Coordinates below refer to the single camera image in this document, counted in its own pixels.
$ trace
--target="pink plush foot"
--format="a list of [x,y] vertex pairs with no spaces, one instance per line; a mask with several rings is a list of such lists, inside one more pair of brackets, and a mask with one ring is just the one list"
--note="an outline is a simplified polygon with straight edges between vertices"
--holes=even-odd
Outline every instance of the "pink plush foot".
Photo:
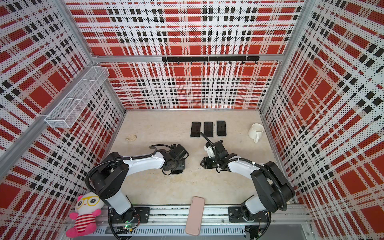
[[70,237],[70,238],[75,238],[79,236],[79,234],[77,233],[77,229],[75,227],[68,229],[65,235],[67,235],[67,237]]
[[79,236],[85,236],[85,235],[91,234],[91,233],[93,233],[94,231],[96,231],[96,229],[97,229],[96,223],[90,223],[90,224],[85,228],[85,231],[84,231],[84,232],[79,233]]

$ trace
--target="pink plush arm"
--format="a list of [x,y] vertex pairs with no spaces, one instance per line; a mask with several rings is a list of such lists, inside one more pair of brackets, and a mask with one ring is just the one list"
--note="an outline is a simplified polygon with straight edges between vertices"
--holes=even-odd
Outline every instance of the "pink plush arm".
[[79,215],[78,213],[72,212],[72,213],[70,213],[70,219],[76,220],[78,215]]
[[98,210],[96,210],[96,211],[94,211],[93,213],[92,213],[92,215],[94,216],[94,217],[97,217],[98,215],[100,215],[101,214],[101,210],[100,209],[98,209]]

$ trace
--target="white mug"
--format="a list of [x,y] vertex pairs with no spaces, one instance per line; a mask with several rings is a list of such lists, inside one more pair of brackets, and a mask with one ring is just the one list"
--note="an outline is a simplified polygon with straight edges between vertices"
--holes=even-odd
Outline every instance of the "white mug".
[[255,123],[252,125],[252,127],[248,131],[248,136],[253,139],[255,143],[259,141],[259,139],[262,136],[262,133],[264,132],[263,125],[259,123]]

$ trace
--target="red striped shirt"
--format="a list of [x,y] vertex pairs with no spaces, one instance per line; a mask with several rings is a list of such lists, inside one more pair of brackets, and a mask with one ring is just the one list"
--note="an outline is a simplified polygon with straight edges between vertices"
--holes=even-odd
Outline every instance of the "red striped shirt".
[[96,223],[96,220],[92,214],[84,214],[77,216],[74,226],[78,232],[83,232],[85,228],[93,222]]

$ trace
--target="yellow glasses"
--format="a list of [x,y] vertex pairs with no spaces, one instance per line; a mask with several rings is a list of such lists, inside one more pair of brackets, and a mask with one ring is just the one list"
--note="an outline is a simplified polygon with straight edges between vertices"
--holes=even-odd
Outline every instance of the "yellow glasses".
[[83,205],[83,203],[85,202],[85,201],[87,201],[87,204],[89,205],[89,206],[95,206],[96,204],[98,204],[99,203],[99,201],[100,201],[100,198],[99,197],[97,197],[97,196],[90,196],[90,197],[85,197],[85,198],[82,198],[82,199],[80,199],[80,201],[76,204],[76,208],[81,208],[81,206]]

